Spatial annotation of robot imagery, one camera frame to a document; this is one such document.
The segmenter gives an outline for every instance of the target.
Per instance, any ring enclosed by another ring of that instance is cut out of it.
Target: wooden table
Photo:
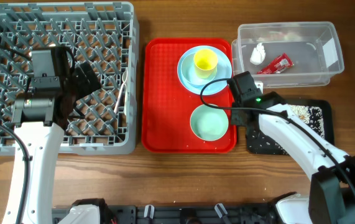
[[[283,96],[324,99],[333,108],[336,145],[355,154],[355,2],[351,1],[132,1],[140,24],[137,69],[138,136],[145,45],[156,37],[220,37],[232,42],[240,24],[331,21],[345,71],[327,86],[277,89]],[[214,205],[263,202],[290,191],[307,194],[310,181],[288,156],[246,151],[244,128],[228,154],[153,154],[140,140],[127,156],[59,155],[54,205],[105,198],[110,205]],[[13,157],[0,157],[0,222],[6,209]]]

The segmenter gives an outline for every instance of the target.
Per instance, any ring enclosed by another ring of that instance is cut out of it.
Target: candy wrapper
[[[278,56],[274,59],[268,66],[257,72],[257,74],[273,74],[281,73],[285,69],[293,66],[292,60],[288,57],[286,53]]]

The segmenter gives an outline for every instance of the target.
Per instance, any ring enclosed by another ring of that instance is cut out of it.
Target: red tray
[[[223,153],[236,144],[235,126],[211,142],[199,139],[191,130],[190,116],[202,103],[199,95],[178,80],[177,63],[184,52],[199,45],[220,49],[231,62],[231,46],[223,39],[154,39],[145,49],[141,140],[151,152]],[[228,87],[204,99],[218,106],[231,106],[233,102]]]

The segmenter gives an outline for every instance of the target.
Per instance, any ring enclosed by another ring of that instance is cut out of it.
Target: transparent container
[[[263,43],[265,60],[260,65],[249,59]],[[322,86],[344,70],[336,29],[331,22],[279,22],[243,24],[233,41],[234,75],[249,71],[264,88]],[[279,74],[256,75],[273,59],[286,53],[295,64]]]

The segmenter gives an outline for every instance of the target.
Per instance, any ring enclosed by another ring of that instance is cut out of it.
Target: gray dish rack
[[[77,101],[85,119],[70,120],[61,153],[128,154],[136,146],[136,66],[139,23],[129,2],[0,4],[0,45],[24,54],[52,45],[70,47],[77,64],[89,61],[102,89]],[[127,83],[122,92],[122,74]],[[11,106],[33,76],[32,62],[0,49],[0,124],[14,128]],[[118,94],[125,94],[114,113]],[[0,131],[0,156],[14,155]]]

